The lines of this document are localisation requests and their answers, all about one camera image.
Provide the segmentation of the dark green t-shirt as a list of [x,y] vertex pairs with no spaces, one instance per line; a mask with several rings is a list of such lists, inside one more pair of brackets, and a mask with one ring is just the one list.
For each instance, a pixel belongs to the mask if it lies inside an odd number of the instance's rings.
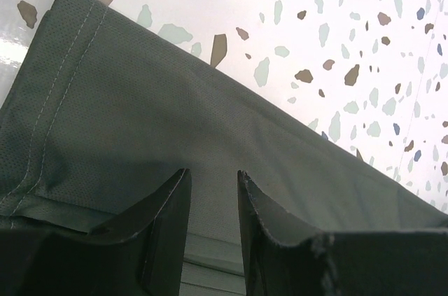
[[1,107],[1,231],[87,234],[178,170],[192,188],[178,295],[248,295],[243,171],[327,232],[443,227],[447,215],[98,0],[55,0]]

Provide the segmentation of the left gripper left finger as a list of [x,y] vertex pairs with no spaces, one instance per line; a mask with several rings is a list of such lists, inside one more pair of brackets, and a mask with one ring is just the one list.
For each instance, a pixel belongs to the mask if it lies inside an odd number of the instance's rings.
[[192,188],[178,170],[87,234],[1,231],[2,295],[178,295]]

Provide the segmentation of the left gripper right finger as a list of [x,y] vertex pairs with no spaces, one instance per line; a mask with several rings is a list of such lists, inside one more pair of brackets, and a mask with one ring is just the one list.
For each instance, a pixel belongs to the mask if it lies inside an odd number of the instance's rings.
[[243,171],[239,228],[248,295],[446,295],[447,229],[327,232]]

